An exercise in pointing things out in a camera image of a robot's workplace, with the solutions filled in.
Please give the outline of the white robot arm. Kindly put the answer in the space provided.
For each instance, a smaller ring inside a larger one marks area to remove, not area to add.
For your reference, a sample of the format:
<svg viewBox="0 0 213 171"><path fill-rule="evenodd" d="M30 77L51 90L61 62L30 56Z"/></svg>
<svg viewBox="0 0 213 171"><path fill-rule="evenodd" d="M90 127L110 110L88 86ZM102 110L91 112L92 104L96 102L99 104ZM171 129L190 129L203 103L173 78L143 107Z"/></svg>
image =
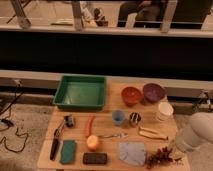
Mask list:
<svg viewBox="0 0 213 171"><path fill-rule="evenodd" d="M213 144L213 113L197 112L189 117L188 124L170 141L169 157L180 160L205 142Z"/></svg>

